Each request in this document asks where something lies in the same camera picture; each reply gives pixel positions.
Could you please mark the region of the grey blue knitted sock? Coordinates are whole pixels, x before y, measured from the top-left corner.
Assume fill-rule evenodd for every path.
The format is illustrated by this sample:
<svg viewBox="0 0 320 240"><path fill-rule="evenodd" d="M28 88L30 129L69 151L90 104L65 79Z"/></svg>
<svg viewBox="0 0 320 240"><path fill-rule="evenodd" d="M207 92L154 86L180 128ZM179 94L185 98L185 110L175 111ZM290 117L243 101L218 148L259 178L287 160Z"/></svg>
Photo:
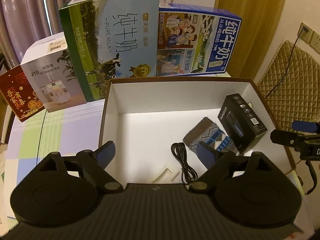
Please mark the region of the grey blue knitted sock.
<svg viewBox="0 0 320 240"><path fill-rule="evenodd" d="M233 140L208 117L204 117L183 138L184 144L196 155L197 146L201 141L218 152L227 150L239 153Z"/></svg>

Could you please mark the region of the black product box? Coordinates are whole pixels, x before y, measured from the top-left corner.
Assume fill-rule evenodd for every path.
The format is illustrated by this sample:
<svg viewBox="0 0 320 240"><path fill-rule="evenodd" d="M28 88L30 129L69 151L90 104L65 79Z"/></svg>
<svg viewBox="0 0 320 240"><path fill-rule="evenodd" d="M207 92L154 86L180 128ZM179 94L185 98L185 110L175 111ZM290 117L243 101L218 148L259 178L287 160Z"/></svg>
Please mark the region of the black product box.
<svg viewBox="0 0 320 240"><path fill-rule="evenodd" d="M238 93L226 96L218 119L241 155L251 150L267 132L266 126Z"/></svg>

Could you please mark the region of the checkered bed sheet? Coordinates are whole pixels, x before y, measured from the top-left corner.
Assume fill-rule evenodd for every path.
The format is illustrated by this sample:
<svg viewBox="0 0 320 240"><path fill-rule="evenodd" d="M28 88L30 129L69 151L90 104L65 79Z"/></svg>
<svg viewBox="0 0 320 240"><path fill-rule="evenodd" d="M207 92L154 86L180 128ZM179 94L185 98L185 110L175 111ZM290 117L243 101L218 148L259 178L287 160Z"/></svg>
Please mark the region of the checkered bed sheet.
<svg viewBox="0 0 320 240"><path fill-rule="evenodd" d="M13 189L50 152L75 155L98 148L104 101L48 113L43 110L25 122L15 119L11 129L4 170L4 207L10 206Z"/></svg>

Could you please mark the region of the white plastic clip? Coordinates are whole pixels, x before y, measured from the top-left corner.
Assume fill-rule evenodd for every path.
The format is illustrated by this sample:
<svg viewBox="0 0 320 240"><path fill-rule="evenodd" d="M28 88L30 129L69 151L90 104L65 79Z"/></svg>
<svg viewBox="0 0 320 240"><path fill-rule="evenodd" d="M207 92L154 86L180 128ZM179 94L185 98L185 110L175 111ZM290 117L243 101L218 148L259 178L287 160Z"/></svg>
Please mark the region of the white plastic clip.
<svg viewBox="0 0 320 240"><path fill-rule="evenodd" d="M152 184L172 184L175 178L179 174L179 169L173 165L172 163L167 162L159 174L155 176L154 180L151 182Z"/></svg>

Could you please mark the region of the brown cardboard box white inside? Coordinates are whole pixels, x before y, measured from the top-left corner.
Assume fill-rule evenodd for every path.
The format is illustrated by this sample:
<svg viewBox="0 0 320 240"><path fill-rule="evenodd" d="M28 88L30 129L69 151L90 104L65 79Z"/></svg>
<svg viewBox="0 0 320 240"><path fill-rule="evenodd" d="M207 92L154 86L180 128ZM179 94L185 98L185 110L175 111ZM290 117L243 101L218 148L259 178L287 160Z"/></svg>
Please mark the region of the brown cardboard box white inside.
<svg viewBox="0 0 320 240"><path fill-rule="evenodd" d="M116 146L106 171L121 184L153 183L165 165L180 168L171 145L204 117L219 122L227 95L238 93L268 131L278 127L257 86L231 77L113 79L106 85L100 144Z"/></svg>

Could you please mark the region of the white humidifier box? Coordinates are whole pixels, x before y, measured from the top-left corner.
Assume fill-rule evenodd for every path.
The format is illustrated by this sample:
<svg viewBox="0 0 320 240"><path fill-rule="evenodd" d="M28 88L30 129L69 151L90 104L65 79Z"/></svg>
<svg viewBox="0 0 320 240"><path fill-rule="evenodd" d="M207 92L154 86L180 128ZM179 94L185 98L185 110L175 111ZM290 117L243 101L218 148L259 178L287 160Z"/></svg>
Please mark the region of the white humidifier box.
<svg viewBox="0 0 320 240"><path fill-rule="evenodd" d="M63 32L34 42L26 50L21 68L48 112L87 102Z"/></svg>

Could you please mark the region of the red gift box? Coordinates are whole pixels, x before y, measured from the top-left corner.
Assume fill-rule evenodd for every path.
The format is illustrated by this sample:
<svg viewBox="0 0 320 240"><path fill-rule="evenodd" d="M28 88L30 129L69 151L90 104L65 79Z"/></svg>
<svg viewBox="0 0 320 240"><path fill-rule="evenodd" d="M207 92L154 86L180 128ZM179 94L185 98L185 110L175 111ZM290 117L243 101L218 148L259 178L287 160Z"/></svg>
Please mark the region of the red gift box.
<svg viewBox="0 0 320 240"><path fill-rule="evenodd" d="M44 110L20 65L1 75L1 94L21 122Z"/></svg>

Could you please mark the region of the blue white milk carton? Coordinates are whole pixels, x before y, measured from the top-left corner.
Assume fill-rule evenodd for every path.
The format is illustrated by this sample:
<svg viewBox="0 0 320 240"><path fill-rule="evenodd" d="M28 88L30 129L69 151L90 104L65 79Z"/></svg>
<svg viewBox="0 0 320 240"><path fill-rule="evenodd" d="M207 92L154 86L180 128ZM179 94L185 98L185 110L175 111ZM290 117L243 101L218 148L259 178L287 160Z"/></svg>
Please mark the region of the blue white milk carton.
<svg viewBox="0 0 320 240"><path fill-rule="evenodd" d="M156 75L225 73L241 24L228 10L161 3Z"/></svg>

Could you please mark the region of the green blue pure milk carton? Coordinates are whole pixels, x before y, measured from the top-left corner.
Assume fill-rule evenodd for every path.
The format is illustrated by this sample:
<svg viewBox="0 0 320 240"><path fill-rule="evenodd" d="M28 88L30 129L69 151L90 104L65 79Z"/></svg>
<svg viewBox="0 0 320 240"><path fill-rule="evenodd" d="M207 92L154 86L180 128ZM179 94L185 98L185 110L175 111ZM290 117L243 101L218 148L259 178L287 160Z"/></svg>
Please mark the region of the green blue pure milk carton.
<svg viewBox="0 0 320 240"><path fill-rule="evenodd" d="M156 75L159 0L71 0L59 9L69 55L88 102L109 79Z"/></svg>

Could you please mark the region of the wall power socket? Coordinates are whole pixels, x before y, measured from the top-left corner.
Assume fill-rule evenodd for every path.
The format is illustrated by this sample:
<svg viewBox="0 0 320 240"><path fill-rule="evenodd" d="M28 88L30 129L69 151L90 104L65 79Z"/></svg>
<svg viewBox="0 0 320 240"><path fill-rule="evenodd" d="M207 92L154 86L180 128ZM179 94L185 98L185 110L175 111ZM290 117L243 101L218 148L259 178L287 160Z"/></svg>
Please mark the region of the wall power socket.
<svg viewBox="0 0 320 240"><path fill-rule="evenodd" d="M307 26L305 23L301 23L297 36L308 44L317 54L320 53L320 35Z"/></svg>

